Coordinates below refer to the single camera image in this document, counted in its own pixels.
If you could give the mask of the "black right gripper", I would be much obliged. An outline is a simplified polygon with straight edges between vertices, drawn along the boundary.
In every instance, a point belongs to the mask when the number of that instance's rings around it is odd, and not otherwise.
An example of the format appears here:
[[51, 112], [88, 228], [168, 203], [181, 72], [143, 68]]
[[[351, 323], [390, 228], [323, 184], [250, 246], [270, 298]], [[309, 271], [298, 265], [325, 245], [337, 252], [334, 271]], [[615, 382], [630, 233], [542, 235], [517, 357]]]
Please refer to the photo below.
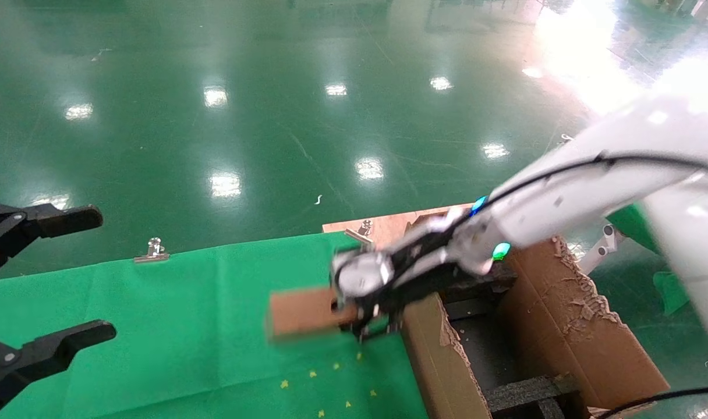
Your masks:
[[448, 272], [463, 256], [455, 237], [459, 225], [417, 225], [394, 244], [372, 247], [341, 247], [333, 265], [354, 258], [353, 322], [339, 326], [358, 342], [400, 332], [402, 311], [411, 303], [449, 286]]

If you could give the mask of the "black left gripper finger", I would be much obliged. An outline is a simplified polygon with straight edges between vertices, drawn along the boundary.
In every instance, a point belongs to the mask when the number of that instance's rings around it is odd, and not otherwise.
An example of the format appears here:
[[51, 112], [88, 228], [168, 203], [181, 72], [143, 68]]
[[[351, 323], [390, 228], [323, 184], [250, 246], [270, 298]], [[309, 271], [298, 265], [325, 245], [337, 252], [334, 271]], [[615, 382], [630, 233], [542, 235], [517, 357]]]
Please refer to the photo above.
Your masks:
[[37, 337], [19, 349], [0, 342], [0, 411], [30, 384], [66, 371], [79, 351], [116, 335], [112, 323], [95, 320]]
[[0, 204], [0, 268], [37, 239], [100, 228], [103, 215], [93, 205], [58, 209], [53, 204], [18, 208]]

